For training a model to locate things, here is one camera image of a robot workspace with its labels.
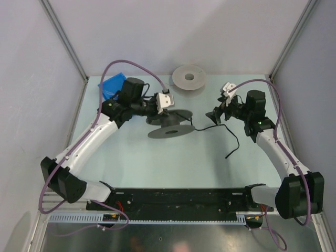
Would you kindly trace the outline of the black filament spool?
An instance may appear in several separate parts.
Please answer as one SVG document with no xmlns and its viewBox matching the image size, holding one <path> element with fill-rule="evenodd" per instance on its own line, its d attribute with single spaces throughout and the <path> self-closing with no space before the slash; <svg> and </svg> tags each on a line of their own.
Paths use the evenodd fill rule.
<svg viewBox="0 0 336 252">
<path fill-rule="evenodd" d="M 174 109 L 166 110 L 155 117 L 147 117 L 146 123 L 160 128 L 148 133 L 152 139 L 167 139 L 189 134 L 195 130 L 191 124 L 181 124 L 191 119 L 193 113 L 190 110 Z"/>
</svg>

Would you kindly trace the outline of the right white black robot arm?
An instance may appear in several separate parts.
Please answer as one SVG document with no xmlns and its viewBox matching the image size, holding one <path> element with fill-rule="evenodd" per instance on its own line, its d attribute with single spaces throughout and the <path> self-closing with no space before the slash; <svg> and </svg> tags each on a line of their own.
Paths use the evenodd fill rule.
<svg viewBox="0 0 336 252">
<path fill-rule="evenodd" d="M 216 124 L 221 116 L 241 120 L 245 134 L 265 152 L 281 179 L 280 187 L 251 186 L 250 193 L 242 197 L 243 207 L 254 211 L 261 204 L 270 206 L 284 219 L 321 213 L 324 178 L 320 172 L 311 172 L 276 136 L 276 125 L 266 116 L 265 93 L 251 90 L 240 103 L 234 92 L 223 91 L 218 100 L 221 104 L 206 116 Z"/>
</svg>

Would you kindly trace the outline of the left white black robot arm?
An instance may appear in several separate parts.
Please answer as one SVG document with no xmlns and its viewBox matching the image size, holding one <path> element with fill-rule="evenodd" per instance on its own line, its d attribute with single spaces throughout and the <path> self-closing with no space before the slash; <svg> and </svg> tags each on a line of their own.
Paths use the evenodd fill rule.
<svg viewBox="0 0 336 252">
<path fill-rule="evenodd" d="M 81 169 L 98 147 L 134 115 L 155 117 L 172 105 L 168 93 L 142 94 L 146 86 L 142 80 L 127 78 L 120 91 L 101 103 L 97 117 L 87 130 L 54 159 L 45 157 L 41 170 L 47 187 L 64 201 L 75 203 L 79 199 L 97 201 L 106 210 L 112 209 L 116 197 L 104 182 L 90 182 L 78 177 Z"/>
</svg>

